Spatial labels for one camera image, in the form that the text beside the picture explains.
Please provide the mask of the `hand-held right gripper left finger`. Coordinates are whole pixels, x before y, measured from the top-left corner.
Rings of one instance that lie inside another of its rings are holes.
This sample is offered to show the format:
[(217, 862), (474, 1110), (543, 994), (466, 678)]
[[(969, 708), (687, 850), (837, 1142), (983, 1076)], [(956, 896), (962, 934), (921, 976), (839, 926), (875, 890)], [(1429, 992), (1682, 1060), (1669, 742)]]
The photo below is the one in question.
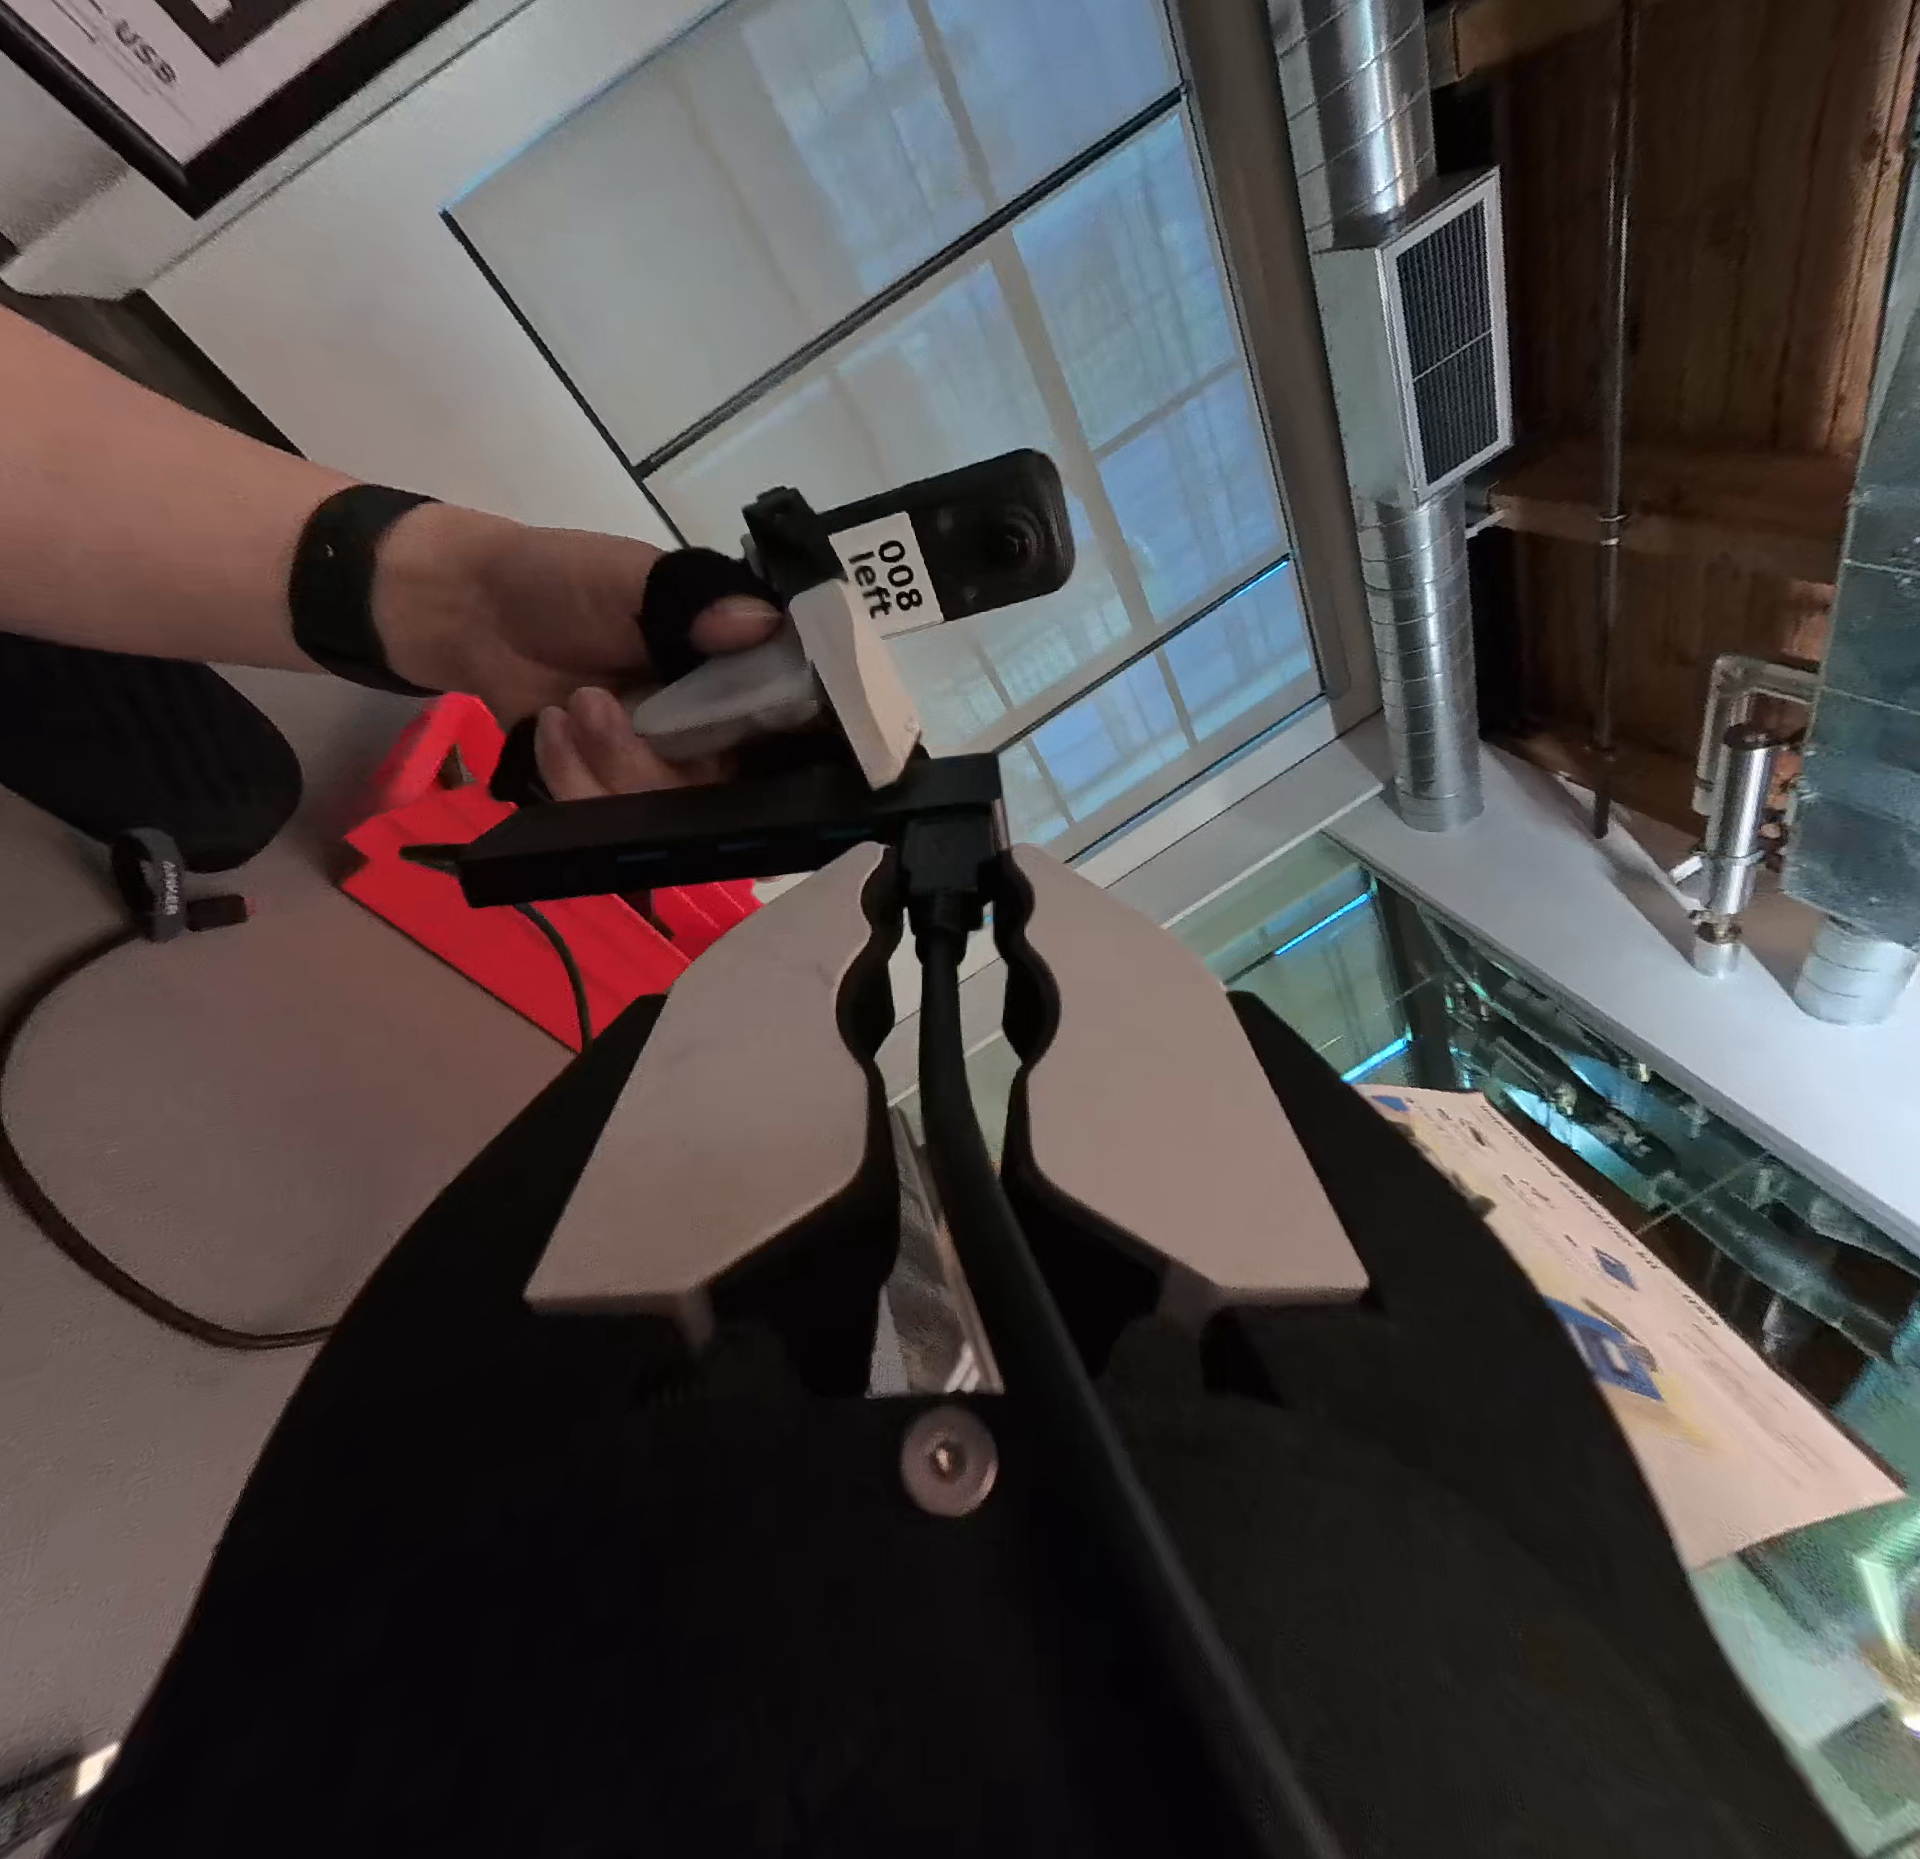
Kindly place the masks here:
[(900, 864), (856, 844), (700, 956), (528, 1286), (551, 1316), (654, 1316), (690, 1342), (762, 1318), (867, 1350), (900, 1252), (878, 1052), (896, 1024)]

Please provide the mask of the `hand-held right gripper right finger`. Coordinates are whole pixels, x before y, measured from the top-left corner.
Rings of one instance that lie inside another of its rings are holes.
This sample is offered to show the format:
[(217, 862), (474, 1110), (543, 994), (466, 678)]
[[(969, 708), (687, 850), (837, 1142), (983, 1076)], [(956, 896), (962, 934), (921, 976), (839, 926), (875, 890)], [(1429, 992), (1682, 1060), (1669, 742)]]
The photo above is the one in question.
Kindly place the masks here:
[(1357, 1302), (1370, 1276), (1228, 990), (1039, 848), (995, 908), (1012, 1078), (1000, 1180), (1078, 1350), (1137, 1322)]

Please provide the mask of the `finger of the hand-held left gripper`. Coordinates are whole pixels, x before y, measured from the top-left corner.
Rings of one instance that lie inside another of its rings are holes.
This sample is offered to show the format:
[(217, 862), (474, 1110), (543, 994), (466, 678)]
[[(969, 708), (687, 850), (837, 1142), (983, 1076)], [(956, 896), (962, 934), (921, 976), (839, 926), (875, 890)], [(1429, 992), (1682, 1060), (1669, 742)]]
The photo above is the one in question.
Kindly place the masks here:
[(921, 748), (921, 714), (869, 608), (845, 580), (829, 578), (789, 610), (854, 764), (873, 790), (896, 786)]

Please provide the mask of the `red plastic bin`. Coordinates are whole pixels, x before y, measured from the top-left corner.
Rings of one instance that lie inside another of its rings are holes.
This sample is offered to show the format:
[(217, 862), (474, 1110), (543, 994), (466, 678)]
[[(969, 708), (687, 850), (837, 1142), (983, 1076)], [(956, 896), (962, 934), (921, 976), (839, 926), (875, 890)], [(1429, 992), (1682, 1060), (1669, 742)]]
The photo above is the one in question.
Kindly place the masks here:
[(367, 814), (349, 832), (343, 890), (364, 910), (519, 1016), (580, 1052), (640, 998), (667, 994), (690, 964), (761, 910), (751, 882), (668, 888), (638, 906), (612, 896), (473, 910), (454, 878), (407, 848), (464, 846), (511, 816), (486, 786), (504, 732), (471, 696), (438, 696), (372, 770)]

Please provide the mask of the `person's left hand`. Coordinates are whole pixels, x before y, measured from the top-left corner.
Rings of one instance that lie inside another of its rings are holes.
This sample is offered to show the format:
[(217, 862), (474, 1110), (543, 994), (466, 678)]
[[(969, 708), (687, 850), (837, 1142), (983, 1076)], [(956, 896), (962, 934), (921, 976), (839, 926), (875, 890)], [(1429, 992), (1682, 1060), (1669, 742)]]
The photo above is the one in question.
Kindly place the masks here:
[(372, 624), (409, 684), (474, 696), (504, 728), (532, 720), (557, 800), (723, 784), (734, 758), (664, 762), (629, 710), (658, 688), (638, 624), (661, 560), (631, 538), (431, 505), (380, 544)]

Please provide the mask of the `large window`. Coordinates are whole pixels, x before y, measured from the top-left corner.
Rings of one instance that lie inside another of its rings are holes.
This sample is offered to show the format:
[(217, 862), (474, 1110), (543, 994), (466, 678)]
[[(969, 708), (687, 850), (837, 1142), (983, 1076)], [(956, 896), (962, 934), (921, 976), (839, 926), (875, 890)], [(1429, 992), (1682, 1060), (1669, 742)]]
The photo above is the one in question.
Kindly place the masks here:
[(1333, 736), (1167, 0), (731, 0), (449, 225), (679, 538), (1036, 449), (1054, 598), (891, 650), (1078, 856)]

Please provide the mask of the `white vent grille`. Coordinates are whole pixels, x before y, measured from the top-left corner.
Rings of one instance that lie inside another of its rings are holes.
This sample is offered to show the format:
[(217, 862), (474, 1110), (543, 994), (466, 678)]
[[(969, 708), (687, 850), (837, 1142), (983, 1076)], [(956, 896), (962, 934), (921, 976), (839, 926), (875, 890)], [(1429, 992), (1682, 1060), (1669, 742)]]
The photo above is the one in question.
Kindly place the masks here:
[(1501, 181), (1459, 177), (1396, 231), (1310, 263), (1357, 503), (1422, 507), (1514, 445)]

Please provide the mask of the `black wristband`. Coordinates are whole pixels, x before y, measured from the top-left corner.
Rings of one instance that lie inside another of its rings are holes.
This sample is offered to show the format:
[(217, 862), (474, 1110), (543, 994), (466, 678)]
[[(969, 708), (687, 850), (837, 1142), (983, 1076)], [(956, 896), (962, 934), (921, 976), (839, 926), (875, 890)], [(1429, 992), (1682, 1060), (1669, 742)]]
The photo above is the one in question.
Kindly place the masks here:
[(372, 692), (434, 696), (390, 666), (372, 598), (385, 540), (431, 505), (422, 495), (354, 485), (320, 503), (302, 525), (287, 576), (287, 610), (296, 648), (323, 672)]

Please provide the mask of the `printed instruction poster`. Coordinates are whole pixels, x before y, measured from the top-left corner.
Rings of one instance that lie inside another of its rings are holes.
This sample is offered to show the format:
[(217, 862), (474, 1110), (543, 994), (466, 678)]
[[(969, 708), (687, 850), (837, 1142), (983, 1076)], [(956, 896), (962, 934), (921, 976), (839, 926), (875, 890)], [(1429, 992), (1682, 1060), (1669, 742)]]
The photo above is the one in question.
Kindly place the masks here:
[(1483, 1204), (1619, 1420), (1687, 1568), (1907, 1498), (1483, 1096), (1357, 1092)]

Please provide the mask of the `metal cylinder fixture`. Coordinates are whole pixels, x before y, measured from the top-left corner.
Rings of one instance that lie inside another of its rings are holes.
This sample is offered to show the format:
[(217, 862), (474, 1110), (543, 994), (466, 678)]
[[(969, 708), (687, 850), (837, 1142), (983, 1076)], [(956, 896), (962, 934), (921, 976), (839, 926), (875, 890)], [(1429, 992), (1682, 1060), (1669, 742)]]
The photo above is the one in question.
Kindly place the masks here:
[(1745, 912), (1760, 884), (1776, 772), (1808, 736), (1814, 674), (1726, 654), (1713, 664), (1695, 758), (1693, 810), (1705, 820), (1693, 968), (1726, 978), (1745, 950)]

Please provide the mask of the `thin metal pipe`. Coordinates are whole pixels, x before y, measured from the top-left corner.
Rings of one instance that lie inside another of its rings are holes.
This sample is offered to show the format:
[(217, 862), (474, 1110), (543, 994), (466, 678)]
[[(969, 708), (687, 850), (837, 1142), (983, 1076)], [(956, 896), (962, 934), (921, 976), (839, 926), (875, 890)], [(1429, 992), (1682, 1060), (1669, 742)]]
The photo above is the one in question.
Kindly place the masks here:
[(1603, 357), (1598, 379), (1598, 491), (1596, 491), (1596, 576), (1595, 576), (1595, 718), (1592, 762), (1595, 800), (1590, 830), (1595, 840), (1610, 834), (1616, 802), (1619, 724), (1619, 630), (1621, 574), (1627, 531), (1625, 449), (1631, 383), (1631, 291), (1633, 231), (1639, 175), (1639, 61), (1645, 0), (1616, 0), (1612, 41), (1612, 89), (1607, 129), (1604, 245), (1603, 245)]

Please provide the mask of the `dark mesh cloth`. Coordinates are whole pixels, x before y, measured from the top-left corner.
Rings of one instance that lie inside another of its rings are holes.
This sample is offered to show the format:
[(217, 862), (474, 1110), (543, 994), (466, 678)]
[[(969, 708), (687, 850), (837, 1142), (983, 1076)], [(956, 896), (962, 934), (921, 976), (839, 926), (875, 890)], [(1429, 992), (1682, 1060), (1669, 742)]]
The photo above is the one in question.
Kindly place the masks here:
[(197, 874), (250, 864), (294, 820), (304, 774), (223, 674), (3, 636), (3, 784), (109, 846), (170, 842)]

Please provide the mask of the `black framed sign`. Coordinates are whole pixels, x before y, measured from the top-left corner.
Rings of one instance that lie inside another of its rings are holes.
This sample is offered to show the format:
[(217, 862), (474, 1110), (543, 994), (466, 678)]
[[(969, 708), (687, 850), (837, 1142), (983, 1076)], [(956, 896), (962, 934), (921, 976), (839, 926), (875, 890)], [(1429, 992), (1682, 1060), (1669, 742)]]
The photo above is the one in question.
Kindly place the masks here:
[(473, 3), (3, 0), (3, 43), (70, 119), (200, 213)]

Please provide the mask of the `round metal air duct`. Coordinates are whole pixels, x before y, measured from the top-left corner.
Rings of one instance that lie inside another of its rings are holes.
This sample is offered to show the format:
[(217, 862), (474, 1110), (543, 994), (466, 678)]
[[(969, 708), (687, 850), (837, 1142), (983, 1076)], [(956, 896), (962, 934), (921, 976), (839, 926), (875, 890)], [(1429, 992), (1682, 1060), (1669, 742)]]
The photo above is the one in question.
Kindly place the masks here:
[(1459, 832), (1483, 816), (1465, 503), (1456, 491), (1415, 501), (1387, 347), (1358, 317), (1361, 275), (1436, 181), (1426, 0), (1265, 7), (1380, 670), (1390, 804), (1411, 830)]

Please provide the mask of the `foil-clad duct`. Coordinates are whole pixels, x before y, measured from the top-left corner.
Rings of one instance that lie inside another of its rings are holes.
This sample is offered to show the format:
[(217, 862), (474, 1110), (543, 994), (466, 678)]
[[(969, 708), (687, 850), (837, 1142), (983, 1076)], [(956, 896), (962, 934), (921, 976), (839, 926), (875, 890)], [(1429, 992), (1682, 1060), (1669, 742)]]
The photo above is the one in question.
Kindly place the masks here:
[(1782, 872), (1821, 916), (1792, 996), (1851, 1028), (1894, 1014), (1919, 950), (1919, 171), (1907, 181)]

